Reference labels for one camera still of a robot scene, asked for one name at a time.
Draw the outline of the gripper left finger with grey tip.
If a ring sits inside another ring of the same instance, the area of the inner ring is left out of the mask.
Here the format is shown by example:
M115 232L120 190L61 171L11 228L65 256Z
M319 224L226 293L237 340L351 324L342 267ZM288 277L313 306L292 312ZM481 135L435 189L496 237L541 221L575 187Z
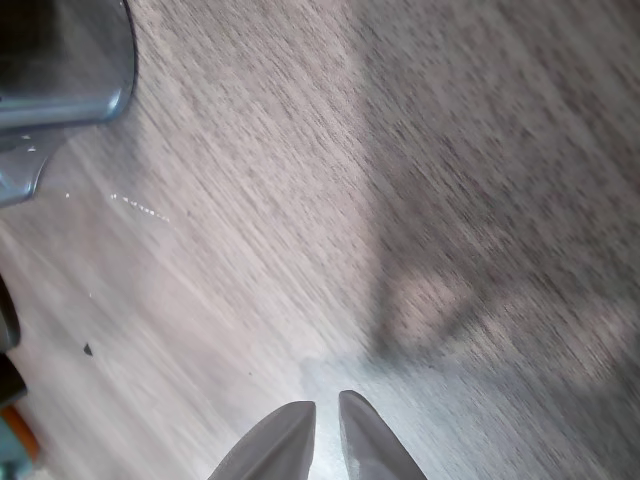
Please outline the gripper left finger with grey tip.
M294 401L271 412L227 453L213 480L306 480L314 456L316 404Z

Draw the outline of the gripper right finger with grey tip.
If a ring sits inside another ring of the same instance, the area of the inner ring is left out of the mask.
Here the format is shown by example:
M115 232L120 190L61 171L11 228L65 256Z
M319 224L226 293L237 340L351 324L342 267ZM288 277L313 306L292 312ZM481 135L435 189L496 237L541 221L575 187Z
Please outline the gripper right finger with grey tip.
M425 479L404 445L363 395L342 391L339 419L350 479Z

